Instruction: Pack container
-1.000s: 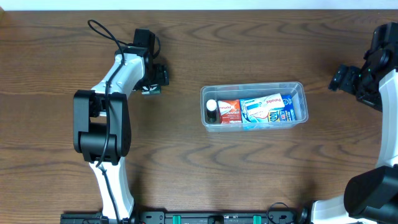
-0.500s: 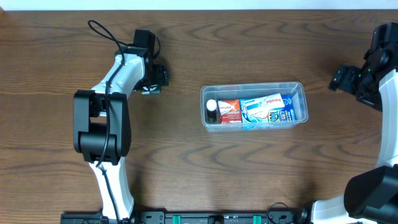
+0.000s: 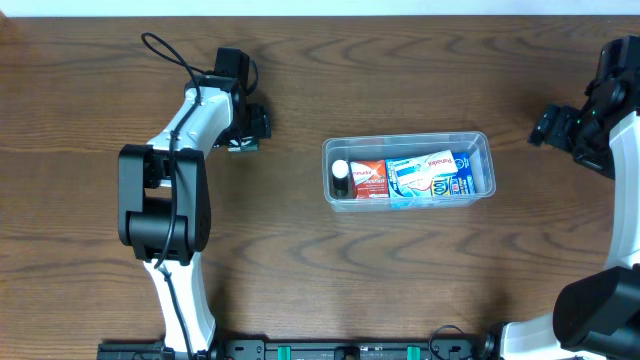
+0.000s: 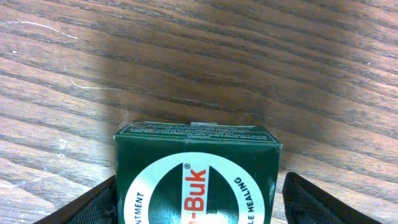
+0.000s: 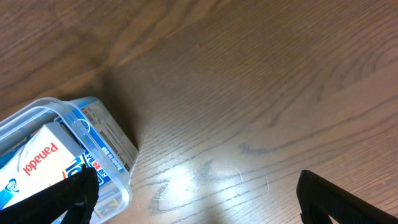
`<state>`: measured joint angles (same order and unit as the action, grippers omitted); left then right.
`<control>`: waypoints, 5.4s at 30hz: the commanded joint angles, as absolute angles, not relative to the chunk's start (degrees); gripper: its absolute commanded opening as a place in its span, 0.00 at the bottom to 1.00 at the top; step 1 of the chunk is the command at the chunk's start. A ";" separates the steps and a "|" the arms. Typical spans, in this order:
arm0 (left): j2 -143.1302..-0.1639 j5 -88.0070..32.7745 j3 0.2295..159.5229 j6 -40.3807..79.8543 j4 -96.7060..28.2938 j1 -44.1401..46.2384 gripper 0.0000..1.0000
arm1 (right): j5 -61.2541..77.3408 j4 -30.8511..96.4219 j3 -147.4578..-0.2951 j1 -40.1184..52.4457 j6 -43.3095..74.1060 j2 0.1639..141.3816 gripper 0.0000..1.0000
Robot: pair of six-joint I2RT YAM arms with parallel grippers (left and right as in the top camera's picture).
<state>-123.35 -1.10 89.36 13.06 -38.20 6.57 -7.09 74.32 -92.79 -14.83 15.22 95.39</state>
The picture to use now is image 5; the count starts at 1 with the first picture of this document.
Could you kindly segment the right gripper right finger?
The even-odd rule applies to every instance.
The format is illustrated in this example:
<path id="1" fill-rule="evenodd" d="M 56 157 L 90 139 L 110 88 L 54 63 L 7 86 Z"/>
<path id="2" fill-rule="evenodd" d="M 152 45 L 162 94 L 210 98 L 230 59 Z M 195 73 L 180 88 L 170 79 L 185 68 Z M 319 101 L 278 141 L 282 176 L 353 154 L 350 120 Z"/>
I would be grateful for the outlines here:
<path id="1" fill-rule="evenodd" d="M 309 223 L 397 223 L 397 218 L 309 170 L 300 173 L 296 194 L 301 219 Z"/>

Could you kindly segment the white Panadol box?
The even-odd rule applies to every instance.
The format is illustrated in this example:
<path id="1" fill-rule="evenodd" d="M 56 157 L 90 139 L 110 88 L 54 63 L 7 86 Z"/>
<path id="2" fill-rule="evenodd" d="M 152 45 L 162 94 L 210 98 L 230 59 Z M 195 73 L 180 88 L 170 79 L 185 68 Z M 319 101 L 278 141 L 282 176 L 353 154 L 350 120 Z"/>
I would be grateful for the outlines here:
<path id="1" fill-rule="evenodd" d="M 1 208 L 62 181 L 62 171 L 83 153 L 60 123 L 43 125 L 1 168 Z"/>

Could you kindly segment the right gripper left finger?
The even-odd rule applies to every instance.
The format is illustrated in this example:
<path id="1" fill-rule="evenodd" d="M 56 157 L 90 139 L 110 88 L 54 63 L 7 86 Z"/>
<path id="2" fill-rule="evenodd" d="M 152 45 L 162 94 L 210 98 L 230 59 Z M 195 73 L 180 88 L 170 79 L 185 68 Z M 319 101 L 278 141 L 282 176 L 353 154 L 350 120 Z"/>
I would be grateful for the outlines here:
<path id="1" fill-rule="evenodd" d="M 99 198 L 96 170 L 82 170 L 30 197 L 1 210 L 1 223 L 88 224 Z"/>

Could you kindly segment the blue Kool Fever box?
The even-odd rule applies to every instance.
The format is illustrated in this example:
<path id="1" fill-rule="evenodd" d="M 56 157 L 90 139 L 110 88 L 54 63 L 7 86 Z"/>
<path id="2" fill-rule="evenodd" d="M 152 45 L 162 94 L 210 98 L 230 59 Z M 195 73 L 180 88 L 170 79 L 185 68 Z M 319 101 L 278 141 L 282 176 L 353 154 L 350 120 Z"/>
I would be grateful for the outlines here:
<path id="1" fill-rule="evenodd" d="M 91 223 L 128 207 L 137 149 L 96 98 L 43 98 L 1 121 L 1 209 L 94 168 L 99 199 Z"/>

